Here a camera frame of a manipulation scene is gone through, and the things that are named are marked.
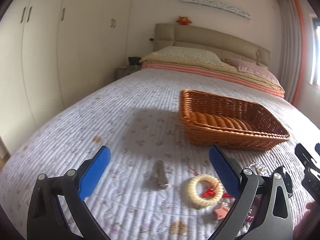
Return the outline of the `right hand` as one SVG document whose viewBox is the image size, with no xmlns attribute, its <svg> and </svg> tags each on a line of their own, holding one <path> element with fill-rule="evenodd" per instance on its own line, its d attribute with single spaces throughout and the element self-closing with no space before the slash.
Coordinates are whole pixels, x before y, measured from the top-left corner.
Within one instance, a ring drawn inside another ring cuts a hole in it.
<svg viewBox="0 0 320 240">
<path fill-rule="evenodd" d="M 306 204 L 306 209 L 312 211 L 316 206 L 317 206 L 317 202 L 313 201 L 313 202 Z"/>
</svg>

